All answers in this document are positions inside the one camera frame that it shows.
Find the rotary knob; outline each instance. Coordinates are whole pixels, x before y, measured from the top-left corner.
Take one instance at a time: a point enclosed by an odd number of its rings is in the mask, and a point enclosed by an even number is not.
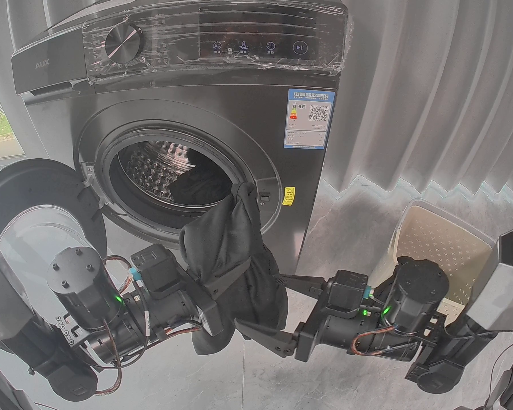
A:
[[[131,23],[122,23],[108,32],[104,50],[111,61],[126,64],[143,49],[143,31]]]

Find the washing machine door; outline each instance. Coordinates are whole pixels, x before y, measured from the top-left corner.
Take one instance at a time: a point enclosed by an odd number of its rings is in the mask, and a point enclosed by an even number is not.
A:
[[[64,308],[46,282],[54,256],[68,247],[107,253],[98,200],[70,167],[48,159],[16,162],[0,171],[0,251],[45,319]]]

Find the control panel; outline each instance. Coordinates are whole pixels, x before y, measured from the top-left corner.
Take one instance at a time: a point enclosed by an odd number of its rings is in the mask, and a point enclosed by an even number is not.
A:
[[[347,11],[262,0],[202,1],[141,8],[84,24],[87,76],[180,68],[258,66],[341,70]]]
[[[253,56],[314,61],[317,20],[309,9],[267,4],[199,10],[200,57]]]

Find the laundry basket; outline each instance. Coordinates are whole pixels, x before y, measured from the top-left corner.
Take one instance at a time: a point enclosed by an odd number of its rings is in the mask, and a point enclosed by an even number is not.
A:
[[[397,257],[428,259],[449,277],[450,289],[438,311],[454,321],[469,301],[475,278],[494,246],[494,240],[456,216],[422,199],[412,200],[393,233],[387,253],[369,277],[376,287],[389,278]]]

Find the white label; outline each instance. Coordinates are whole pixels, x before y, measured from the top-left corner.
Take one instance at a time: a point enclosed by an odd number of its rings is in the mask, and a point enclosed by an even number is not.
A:
[[[150,314],[147,310],[144,311],[144,322],[146,323],[146,330],[144,335],[150,337]]]
[[[332,91],[290,89],[284,147],[324,149],[333,102]]]

